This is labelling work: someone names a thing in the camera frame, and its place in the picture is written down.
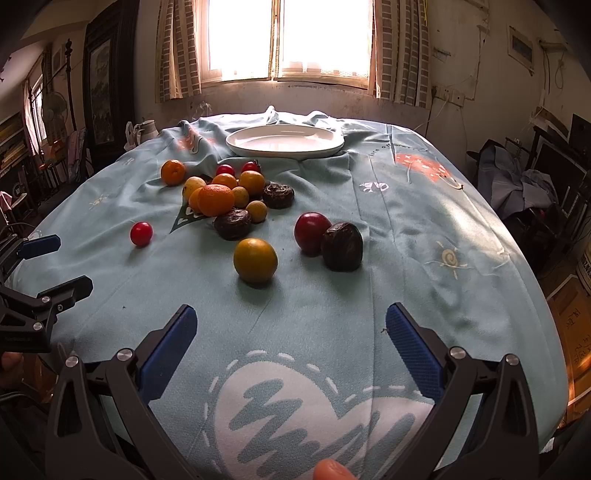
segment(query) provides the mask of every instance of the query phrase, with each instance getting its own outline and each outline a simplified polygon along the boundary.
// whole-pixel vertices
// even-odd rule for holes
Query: framed picture
[[[95,171],[124,152],[125,125],[135,123],[134,40],[139,0],[118,0],[86,27],[82,88]]]

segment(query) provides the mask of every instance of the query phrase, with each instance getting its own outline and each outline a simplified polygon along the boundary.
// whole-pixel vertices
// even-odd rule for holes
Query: hand
[[[321,460],[314,467],[314,474],[312,480],[357,480],[355,476],[349,472],[339,462],[335,462],[329,458]]]
[[[24,357],[22,353],[4,352],[0,370],[0,388],[16,388],[22,381],[22,366]]]

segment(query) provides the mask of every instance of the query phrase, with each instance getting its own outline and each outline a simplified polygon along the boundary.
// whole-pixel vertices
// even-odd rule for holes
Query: window
[[[203,82],[368,87],[373,0],[199,0]]]
[[[45,132],[45,125],[43,124],[43,116],[41,114],[41,104],[43,102],[43,75],[35,82],[32,89],[31,103],[33,107],[33,123],[35,125],[35,133],[40,142],[43,142],[47,138]]]

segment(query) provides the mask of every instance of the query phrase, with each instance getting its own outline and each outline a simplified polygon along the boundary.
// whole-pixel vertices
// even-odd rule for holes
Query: yellow fruit
[[[238,180],[238,185],[246,188],[251,197],[260,197],[265,188],[265,177],[254,170],[243,171]]]
[[[277,270],[277,254],[264,240],[245,238],[234,250],[234,268],[246,282],[266,282]]]
[[[234,194],[234,207],[236,208],[244,208],[248,205],[248,192],[244,187],[236,187],[232,189],[232,193]]]
[[[252,223],[261,223],[267,218],[267,206],[260,200],[249,203],[246,211],[251,214]]]
[[[189,177],[183,186],[183,200],[188,202],[191,194],[195,190],[203,188],[205,185],[207,185],[207,183],[205,183],[205,180],[201,177]]]

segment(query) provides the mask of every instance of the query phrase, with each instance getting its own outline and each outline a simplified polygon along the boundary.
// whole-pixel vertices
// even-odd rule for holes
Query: cartoon print
[[[191,153],[197,153],[202,138],[193,127],[189,127],[187,134],[183,138],[177,139],[177,145],[181,150],[190,150]]]
[[[379,477],[431,402],[402,385],[345,390],[289,353],[253,350],[232,360],[203,407],[199,441],[212,469],[235,480],[307,480],[319,460],[334,458],[359,478]]]
[[[373,193],[373,188],[377,188],[380,192],[385,192],[390,188],[387,183],[377,182],[377,181],[368,181],[366,183],[362,183],[359,185],[359,188],[363,190],[364,193]]]
[[[96,207],[100,202],[102,202],[103,200],[106,200],[106,196],[105,195],[101,195],[100,197],[98,197],[94,202],[90,202],[90,209]]]
[[[400,163],[408,167],[409,173],[410,170],[422,173],[431,181],[437,181],[450,176],[449,172],[439,162],[428,160],[426,158],[419,157],[418,155],[397,153],[396,163]]]
[[[457,259],[457,248],[445,248],[445,246],[441,242],[437,242],[437,244],[443,249],[441,252],[441,262],[439,260],[431,260],[429,263],[438,263],[440,267],[448,267],[453,271],[453,277],[458,280],[457,277],[457,269],[458,268],[470,268],[468,267],[467,263],[460,263]]]

